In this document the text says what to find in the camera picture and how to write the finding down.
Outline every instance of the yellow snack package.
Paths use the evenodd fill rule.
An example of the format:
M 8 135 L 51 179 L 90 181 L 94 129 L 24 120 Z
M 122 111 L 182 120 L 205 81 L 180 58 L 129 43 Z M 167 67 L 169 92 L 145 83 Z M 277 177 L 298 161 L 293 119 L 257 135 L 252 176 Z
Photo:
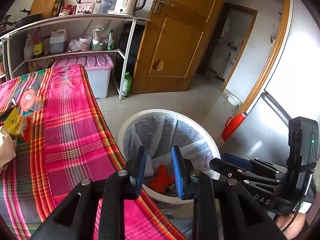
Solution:
M 19 115 L 19 112 L 16 107 L 8 116 L 7 120 L 4 123 L 4 127 L 10 134 L 14 136 L 19 136 L 23 134 L 23 131 L 26 127 L 25 118 Z

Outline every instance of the silver refrigerator door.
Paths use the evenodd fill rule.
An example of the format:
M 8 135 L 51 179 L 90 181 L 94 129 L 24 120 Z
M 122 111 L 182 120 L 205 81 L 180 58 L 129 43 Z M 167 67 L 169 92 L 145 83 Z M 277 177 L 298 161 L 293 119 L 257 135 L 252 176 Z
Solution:
M 288 40 L 265 91 L 293 118 L 320 123 L 319 81 L 320 30 L 301 0 L 293 0 Z
M 287 167 L 289 119 L 291 117 L 271 96 L 262 93 L 241 125 L 219 148 L 220 154 L 258 158 Z

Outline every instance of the electric kettle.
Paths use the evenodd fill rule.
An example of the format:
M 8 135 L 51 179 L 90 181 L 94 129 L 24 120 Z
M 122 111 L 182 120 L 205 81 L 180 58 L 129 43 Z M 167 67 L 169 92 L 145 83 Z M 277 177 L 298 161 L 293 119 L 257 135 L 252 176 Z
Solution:
M 141 10 L 147 0 L 142 0 L 141 5 L 136 7 L 138 0 L 117 0 L 113 14 L 132 16 L 134 11 Z

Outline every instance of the tablecloth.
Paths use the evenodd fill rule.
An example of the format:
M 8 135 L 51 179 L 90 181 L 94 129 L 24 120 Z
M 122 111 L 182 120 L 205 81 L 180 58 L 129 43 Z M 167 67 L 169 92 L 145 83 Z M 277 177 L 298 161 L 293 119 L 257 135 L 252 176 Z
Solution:
M 0 85 L 0 112 L 33 88 L 44 109 L 32 115 L 31 141 L 0 175 L 0 214 L 18 239 L 28 239 L 83 178 L 105 179 L 125 165 L 93 96 L 85 69 L 67 65 Z M 144 190 L 125 201 L 126 239 L 185 239 Z M 97 225 L 100 217 L 98 208 Z

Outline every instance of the floor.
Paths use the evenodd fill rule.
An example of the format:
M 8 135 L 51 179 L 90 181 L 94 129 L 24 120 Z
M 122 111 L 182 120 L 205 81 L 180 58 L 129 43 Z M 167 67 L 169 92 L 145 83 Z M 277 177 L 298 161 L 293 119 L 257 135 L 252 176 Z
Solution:
M 188 116 L 200 124 L 218 144 L 224 123 L 237 108 L 227 101 L 221 91 L 222 81 L 207 75 L 196 75 L 190 90 L 130 95 L 118 100 L 118 92 L 110 82 L 108 97 L 97 98 L 111 134 L 116 139 L 123 123 L 132 115 L 147 109 L 168 109 Z

